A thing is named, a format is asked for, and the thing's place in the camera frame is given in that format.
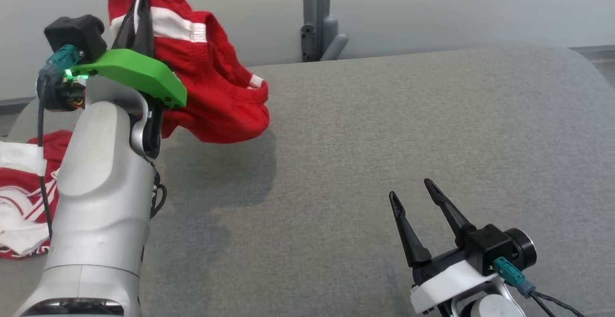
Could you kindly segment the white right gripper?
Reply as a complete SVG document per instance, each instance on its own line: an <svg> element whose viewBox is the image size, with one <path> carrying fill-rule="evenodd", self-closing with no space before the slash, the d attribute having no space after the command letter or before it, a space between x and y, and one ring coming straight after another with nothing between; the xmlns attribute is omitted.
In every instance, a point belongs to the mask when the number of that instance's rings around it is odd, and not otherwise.
<svg viewBox="0 0 615 317"><path fill-rule="evenodd" d="M431 179L424 179L435 205L443 212L455 236L457 246L465 246L464 238L476 227ZM501 307L501 279L481 275L464 258L462 249L448 251L432 258L406 218L406 210L394 191L389 201L402 243L407 264L412 269L414 284L410 291L413 310L421 314L433 311L440 315L486 315L489 305Z"/></svg>

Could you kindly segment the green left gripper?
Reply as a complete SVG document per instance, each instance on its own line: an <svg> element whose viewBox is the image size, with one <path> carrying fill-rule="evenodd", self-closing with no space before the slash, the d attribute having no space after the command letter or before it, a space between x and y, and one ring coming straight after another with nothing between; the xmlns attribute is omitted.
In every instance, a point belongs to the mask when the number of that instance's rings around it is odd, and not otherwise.
<svg viewBox="0 0 615 317"><path fill-rule="evenodd" d="M170 109L184 108L187 89L163 62L155 59L154 32L149 0L132 0L112 44L95 62L77 64L72 74L96 72L126 87L160 99Z"/></svg>

